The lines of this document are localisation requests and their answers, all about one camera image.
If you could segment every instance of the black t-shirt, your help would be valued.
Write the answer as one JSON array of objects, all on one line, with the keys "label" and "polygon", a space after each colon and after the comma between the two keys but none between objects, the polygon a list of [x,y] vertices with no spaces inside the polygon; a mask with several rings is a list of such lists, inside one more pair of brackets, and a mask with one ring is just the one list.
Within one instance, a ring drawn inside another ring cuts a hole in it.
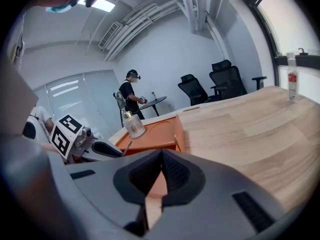
[{"label": "black t-shirt", "polygon": [[128,106],[128,108],[126,107],[125,110],[131,110],[133,112],[138,111],[139,106],[138,103],[134,100],[129,99],[129,95],[133,94],[135,95],[134,89],[132,89],[131,83],[129,81],[125,81],[123,84],[121,84],[120,88],[119,88],[123,98],[126,100],[126,105]]}]

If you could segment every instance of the wooden desk surface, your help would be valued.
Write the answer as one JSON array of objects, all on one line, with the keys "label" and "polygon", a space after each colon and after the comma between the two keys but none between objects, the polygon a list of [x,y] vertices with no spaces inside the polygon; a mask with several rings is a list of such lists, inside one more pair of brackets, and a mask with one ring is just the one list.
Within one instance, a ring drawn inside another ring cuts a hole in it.
[{"label": "wooden desk surface", "polygon": [[[320,176],[320,105],[265,87],[241,97],[201,104],[178,114],[186,153],[235,168],[270,192],[288,211],[307,201]],[[110,138],[115,143],[126,130]]]}]

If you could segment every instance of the round table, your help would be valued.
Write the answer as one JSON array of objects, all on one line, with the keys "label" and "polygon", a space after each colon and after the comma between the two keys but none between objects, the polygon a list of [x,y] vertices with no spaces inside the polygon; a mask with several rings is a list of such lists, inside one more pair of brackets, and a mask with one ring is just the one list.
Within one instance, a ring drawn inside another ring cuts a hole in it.
[{"label": "round table", "polygon": [[164,96],[164,97],[161,97],[161,98],[157,98],[157,99],[155,99],[153,101],[150,101],[150,102],[144,104],[143,106],[141,106],[140,110],[144,110],[144,109],[149,108],[149,107],[152,106],[154,111],[155,111],[155,113],[156,113],[156,115],[159,116],[157,108],[156,108],[156,104],[158,104],[159,102],[162,102],[166,98],[167,98],[167,96]]}]

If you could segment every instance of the black office chair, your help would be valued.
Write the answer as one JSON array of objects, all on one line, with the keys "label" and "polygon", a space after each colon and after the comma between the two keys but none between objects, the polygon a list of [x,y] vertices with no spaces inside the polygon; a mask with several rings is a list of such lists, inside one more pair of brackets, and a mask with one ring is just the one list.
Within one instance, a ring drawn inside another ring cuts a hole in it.
[{"label": "black office chair", "polygon": [[36,138],[36,128],[35,128],[35,126],[31,122],[27,121],[25,123],[24,128],[23,128],[22,135],[27,137],[27,138],[29,138],[29,139],[34,140]]},{"label": "black office chair", "polygon": [[231,67],[231,62],[228,59],[225,59],[223,61],[220,61],[212,65],[212,70],[213,71],[218,71],[218,70],[223,70],[223,69],[228,69]]},{"label": "black office chair", "polygon": [[192,74],[182,76],[181,80],[182,82],[178,84],[178,87],[188,95],[191,106],[221,100],[219,95],[208,96],[198,79]]},{"label": "black office chair", "polygon": [[[231,99],[247,94],[247,90],[241,80],[239,69],[236,66],[220,69],[209,73],[211,80],[215,83],[215,92],[221,96],[222,100]],[[252,78],[256,81],[256,89],[261,87],[261,80],[267,79],[266,76]]]}]

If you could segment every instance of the spray bottle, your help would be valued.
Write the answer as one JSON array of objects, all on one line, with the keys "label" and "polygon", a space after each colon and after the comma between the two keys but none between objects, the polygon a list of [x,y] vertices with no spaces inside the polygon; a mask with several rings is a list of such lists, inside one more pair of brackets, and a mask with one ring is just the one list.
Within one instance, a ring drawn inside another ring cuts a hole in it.
[{"label": "spray bottle", "polygon": [[288,60],[288,100],[296,103],[299,97],[296,55],[293,52],[289,52],[286,57]]}]

